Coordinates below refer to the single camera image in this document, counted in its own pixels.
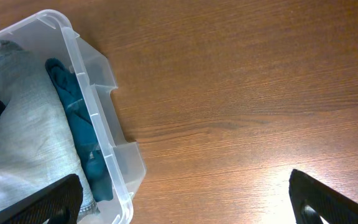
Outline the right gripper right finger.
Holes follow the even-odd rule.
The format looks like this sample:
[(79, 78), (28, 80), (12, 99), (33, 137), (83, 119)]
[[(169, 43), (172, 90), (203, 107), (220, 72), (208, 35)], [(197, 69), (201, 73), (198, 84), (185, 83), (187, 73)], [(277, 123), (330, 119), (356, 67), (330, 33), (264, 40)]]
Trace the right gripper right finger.
[(358, 223), (358, 203), (300, 170), (291, 172), (289, 196), (297, 224)]

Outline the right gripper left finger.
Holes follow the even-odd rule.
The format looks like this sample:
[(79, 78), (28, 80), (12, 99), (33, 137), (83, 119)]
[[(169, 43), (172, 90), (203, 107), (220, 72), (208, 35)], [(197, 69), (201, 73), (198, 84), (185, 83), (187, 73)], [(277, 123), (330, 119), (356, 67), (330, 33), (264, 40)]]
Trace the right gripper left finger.
[(82, 201), (79, 177), (69, 174), (0, 211), (0, 224), (76, 224)]

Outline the teal taped cloth bundle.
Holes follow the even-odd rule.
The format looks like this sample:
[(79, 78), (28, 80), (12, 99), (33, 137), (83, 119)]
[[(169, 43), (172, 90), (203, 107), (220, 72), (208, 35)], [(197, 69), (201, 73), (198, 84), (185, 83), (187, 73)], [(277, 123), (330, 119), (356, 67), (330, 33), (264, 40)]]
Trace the teal taped cloth bundle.
[(45, 69), (58, 93), (67, 117), (82, 169), (96, 202), (114, 198), (109, 172), (76, 75), (56, 58)]

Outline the light blue jeans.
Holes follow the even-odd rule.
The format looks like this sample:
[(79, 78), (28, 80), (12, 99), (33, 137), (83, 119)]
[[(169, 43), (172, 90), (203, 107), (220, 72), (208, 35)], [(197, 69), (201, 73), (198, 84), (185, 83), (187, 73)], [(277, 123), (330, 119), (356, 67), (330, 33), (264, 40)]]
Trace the light blue jeans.
[(99, 213), (62, 103), (38, 56), (0, 42), (0, 211), (68, 174), (83, 187), (79, 219)]

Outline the clear plastic storage container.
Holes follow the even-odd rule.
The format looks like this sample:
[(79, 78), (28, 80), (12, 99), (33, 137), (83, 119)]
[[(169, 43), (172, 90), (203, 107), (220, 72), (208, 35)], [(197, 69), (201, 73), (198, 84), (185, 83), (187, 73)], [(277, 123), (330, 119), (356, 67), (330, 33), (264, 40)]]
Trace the clear plastic storage container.
[(0, 30), (1, 40), (12, 40), (42, 60), (57, 58), (76, 74), (112, 180), (113, 199), (98, 203), (101, 221), (129, 224), (134, 215), (132, 199), (147, 168), (139, 145), (123, 135), (111, 100), (117, 83), (108, 59), (74, 31), (64, 14), (52, 9)]

